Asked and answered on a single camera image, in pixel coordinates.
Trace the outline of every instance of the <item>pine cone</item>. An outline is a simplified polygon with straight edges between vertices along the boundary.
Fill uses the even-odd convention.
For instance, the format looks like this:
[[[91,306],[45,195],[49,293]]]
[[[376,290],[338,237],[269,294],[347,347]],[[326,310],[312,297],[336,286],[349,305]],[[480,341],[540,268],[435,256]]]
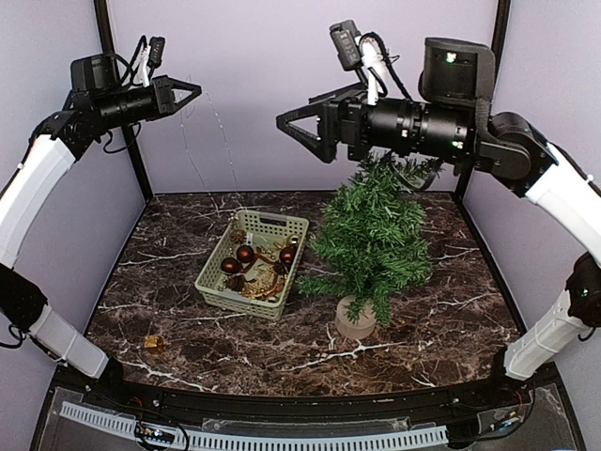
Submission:
[[[245,230],[232,230],[232,233],[229,234],[230,240],[235,244],[244,244],[246,241],[246,231]]]
[[[227,279],[224,283],[225,287],[240,293],[244,289],[246,279],[242,274],[235,275]]]

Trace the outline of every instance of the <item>plastic basket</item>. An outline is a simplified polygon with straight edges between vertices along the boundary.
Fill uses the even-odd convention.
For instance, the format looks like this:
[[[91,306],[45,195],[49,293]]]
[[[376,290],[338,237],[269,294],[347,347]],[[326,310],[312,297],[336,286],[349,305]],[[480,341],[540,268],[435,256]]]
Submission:
[[[301,262],[309,221],[283,214],[249,210],[239,211],[236,216],[239,227],[246,230],[247,233],[253,234],[253,246],[269,246],[276,241],[285,240],[290,235],[297,235],[300,238],[299,248],[292,262],[290,273],[286,278],[284,290],[280,294],[280,299],[275,303],[271,303],[248,299],[229,289],[223,291],[217,289],[227,277],[221,271],[221,262],[224,258],[229,257],[231,249],[235,249],[237,246],[230,239],[231,232],[235,230],[233,224],[230,224],[225,230],[219,243],[208,258],[203,271],[196,279],[195,286],[202,294],[205,302],[210,305],[277,321],[282,317],[285,301],[288,298]]]

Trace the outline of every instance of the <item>gold bell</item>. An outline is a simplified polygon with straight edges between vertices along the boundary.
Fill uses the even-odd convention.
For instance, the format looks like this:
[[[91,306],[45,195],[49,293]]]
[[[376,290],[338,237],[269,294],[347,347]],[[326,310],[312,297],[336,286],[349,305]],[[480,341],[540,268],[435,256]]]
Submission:
[[[162,354],[165,351],[165,340],[160,335],[148,335],[144,341],[144,349],[151,354]]]
[[[288,246],[298,246],[301,243],[301,238],[298,235],[290,235],[285,239]]]

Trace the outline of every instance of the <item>brown marble tabletop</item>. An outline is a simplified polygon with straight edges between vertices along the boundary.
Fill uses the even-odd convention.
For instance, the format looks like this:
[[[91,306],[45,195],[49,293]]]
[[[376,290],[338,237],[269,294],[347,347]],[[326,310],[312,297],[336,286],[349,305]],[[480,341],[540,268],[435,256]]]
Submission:
[[[155,197],[108,282],[88,338],[125,366],[126,379],[229,395],[351,396],[440,387],[488,376],[492,356],[518,337],[476,242],[448,194],[419,194],[434,271],[394,296],[389,327],[356,342],[334,326],[338,299],[292,289],[282,319],[205,304],[194,287],[239,209],[311,221],[332,194],[166,194]],[[306,249],[299,274],[329,269]],[[164,337],[165,351],[144,349]]]

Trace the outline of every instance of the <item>red ornament ball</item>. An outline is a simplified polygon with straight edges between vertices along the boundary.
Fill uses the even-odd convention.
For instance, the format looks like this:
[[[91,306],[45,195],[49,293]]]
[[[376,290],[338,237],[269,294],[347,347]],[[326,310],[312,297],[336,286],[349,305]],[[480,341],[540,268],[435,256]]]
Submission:
[[[294,261],[294,255],[297,254],[297,248],[293,246],[287,246],[280,251],[280,261],[285,265],[291,265]]]
[[[238,274],[242,271],[242,264],[233,257],[224,258],[222,261],[222,271],[228,274]]]
[[[251,246],[243,245],[236,251],[236,258],[241,263],[250,263],[254,259],[254,250]]]

